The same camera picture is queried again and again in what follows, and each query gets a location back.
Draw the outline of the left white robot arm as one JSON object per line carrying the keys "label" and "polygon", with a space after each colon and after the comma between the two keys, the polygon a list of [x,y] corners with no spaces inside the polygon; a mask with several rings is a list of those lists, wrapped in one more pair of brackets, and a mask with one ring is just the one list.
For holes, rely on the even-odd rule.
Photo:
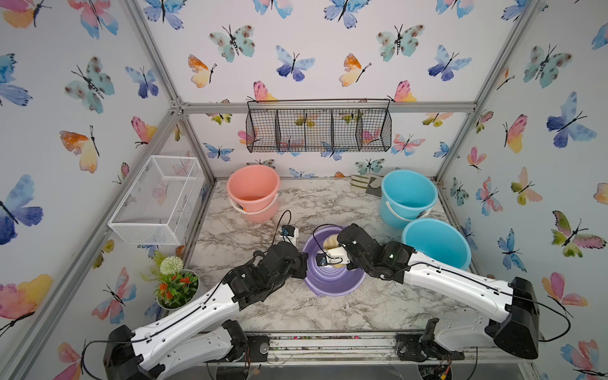
{"label": "left white robot arm", "polygon": [[120,326],[109,335],[103,359],[108,379],[165,379],[205,362],[233,362],[249,351],[234,316],[263,302],[290,278],[305,279],[307,253],[278,242],[256,251],[210,291],[138,329]]}

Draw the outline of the cream yellow microfibre cloth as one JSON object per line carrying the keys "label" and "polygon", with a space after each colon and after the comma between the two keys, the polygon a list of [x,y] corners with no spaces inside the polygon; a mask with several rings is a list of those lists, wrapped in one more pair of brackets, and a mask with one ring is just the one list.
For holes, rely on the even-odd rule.
{"label": "cream yellow microfibre cloth", "polygon": [[347,260],[347,253],[341,247],[337,240],[338,234],[330,235],[323,242],[323,250],[326,252],[327,262],[336,269],[346,266],[344,260]]}

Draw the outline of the teal bucket with sticker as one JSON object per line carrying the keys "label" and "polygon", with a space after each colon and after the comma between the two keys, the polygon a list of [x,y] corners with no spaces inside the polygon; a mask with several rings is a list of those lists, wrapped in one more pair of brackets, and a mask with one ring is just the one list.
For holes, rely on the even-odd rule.
{"label": "teal bucket with sticker", "polygon": [[383,177],[378,211],[382,220],[396,229],[430,212],[438,201],[437,187],[423,174],[406,169]]}

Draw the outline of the purple plastic bucket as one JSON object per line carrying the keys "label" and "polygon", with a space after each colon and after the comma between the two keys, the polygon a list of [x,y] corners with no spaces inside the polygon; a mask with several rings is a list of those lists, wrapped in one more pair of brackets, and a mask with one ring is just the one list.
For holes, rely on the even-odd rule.
{"label": "purple plastic bucket", "polygon": [[338,234],[342,226],[322,226],[313,233],[303,247],[308,254],[307,277],[305,283],[313,293],[319,296],[342,297],[353,293],[367,277],[362,269],[349,271],[346,268],[336,269],[332,266],[319,267],[316,256],[321,253],[318,244],[323,243],[333,234]]}

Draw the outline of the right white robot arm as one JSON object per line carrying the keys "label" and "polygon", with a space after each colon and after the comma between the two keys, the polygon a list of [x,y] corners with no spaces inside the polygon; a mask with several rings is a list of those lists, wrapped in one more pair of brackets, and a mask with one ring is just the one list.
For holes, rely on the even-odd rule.
{"label": "right white robot arm", "polygon": [[457,269],[400,242],[379,244],[356,224],[326,250],[331,265],[370,277],[427,288],[467,306],[428,320],[415,344],[424,357],[456,357],[466,348],[499,348],[520,359],[539,357],[540,310],[530,281],[493,280]]}

